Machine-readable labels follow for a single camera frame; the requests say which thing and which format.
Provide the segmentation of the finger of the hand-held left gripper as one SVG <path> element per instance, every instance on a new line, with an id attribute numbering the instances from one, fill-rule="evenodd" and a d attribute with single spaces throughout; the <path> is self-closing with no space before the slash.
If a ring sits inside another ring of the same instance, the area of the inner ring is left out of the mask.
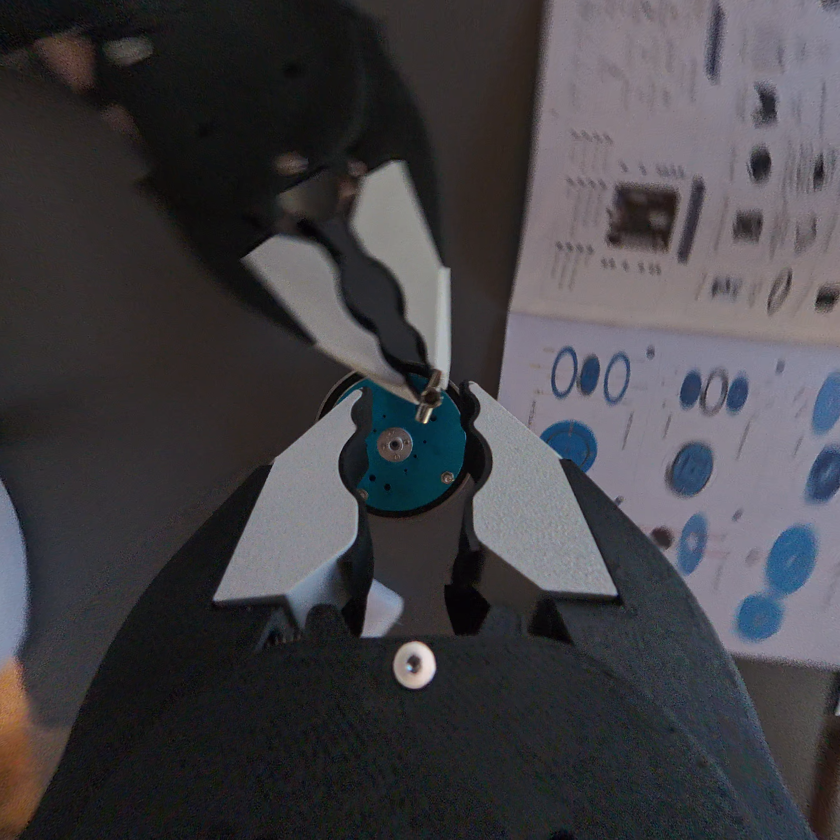
<path id="1" fill-rule="evenodd" d="M 347 308 L 327 251 L 308 240 L 274 236 L 242 263 L 312 339 L 315 348 L 409 403 L 418 399 L 385 360 L 374 334 Z"/>
<path id="2" fill-rule="evenodd" d="M 451 365 L 451 276 L 444 265 L 404 161 L 366 175 L 350 226 L 364 250 L 390 270 L 407 322 L 423 339 L 427 362 L 448 381 Z"/>

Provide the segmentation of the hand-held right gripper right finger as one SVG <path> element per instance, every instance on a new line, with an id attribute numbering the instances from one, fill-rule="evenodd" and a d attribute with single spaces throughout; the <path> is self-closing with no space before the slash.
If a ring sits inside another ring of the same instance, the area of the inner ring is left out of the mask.
<path id="1" fill-rule="evenodd" d="M 459 388 L 465 494 L 445 585 L 457 636 L 569 636 L 559 602 L 617 588 L 561 458 L 472 381 Z"/>

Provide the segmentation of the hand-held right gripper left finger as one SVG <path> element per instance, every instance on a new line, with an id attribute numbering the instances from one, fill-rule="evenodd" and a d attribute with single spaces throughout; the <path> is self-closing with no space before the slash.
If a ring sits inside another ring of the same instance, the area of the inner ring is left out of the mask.
<path id="1" fill-rule="evenodd" d="M 373 394 L 336 403 L 278 455 L 213 595 L 216 606 L 279 605 L 302 630 L 313 607 L 332 606 L 353 635 L 383 637 L 403 599 L 374 579 L 366 503 Z"/>

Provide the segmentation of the blue round base plate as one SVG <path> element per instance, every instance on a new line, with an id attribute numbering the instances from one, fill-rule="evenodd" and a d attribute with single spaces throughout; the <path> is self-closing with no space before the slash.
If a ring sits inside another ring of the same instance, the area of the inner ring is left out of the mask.
<path id="1" fill-rule="evenodd" d="M 372 393 L 372 420 L 358 494 L 378 516 L 406 518 L 435 508 L 454 492 L 464 471 L 466 432 L 455 385 L 448 384 L 441 405 L 423 424 L 415 419 L 413 404 L 350 373 L 332 388 L 318 418 L 366 388 Z"/>

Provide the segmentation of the small metal socket wrench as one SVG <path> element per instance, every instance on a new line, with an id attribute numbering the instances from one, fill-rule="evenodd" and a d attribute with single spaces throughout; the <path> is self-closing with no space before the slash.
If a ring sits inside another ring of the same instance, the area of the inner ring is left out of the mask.
<path id="1" fill-rule="evenodd" d="M 443 373 L 440 370 L 432 369 L 424 389 L 418 397 L 415 419 L 418 423 L 426 425 L 433 418 L 434 412 L 440 407 L 443 401 L 443 394 L 446 391 Z"/>

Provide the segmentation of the white instruction booklet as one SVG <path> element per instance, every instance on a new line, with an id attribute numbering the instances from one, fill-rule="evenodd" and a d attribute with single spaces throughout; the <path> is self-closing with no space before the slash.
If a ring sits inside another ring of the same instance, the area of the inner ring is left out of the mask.
<path id="1" fill-rule="evenodd" d="M 500 402 L 728 650 L 838 668 L 838 2 L 543 26 Z"/>

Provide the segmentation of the dark grey desk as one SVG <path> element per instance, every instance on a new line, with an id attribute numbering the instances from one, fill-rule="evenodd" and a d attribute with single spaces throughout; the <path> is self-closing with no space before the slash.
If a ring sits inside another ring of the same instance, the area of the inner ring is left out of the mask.
<path id="1" fill-rule="evenodd" d="M 686 580 L 557 453 L 618 592 L 559 602 L 569 636 L 454 634 L 465 468 L 431 510 L 366 508 L 387 635 L 214 604 L 273 461 L 356 371 L 213 275 L 92 60 L 72 32 L 2 52 L 17 656 L 69 736 L 21 838 L 815 838 Z"/>

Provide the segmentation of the white t-shirt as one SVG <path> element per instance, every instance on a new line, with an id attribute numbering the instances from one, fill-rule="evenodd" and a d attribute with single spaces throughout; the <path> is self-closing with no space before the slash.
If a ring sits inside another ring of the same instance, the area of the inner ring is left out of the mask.
<path id="1" fill-rule="evenodd" d="M 1 483 L 1 662 L 15 658 L 30 618 L 28 554 L 18 512 Z"/>

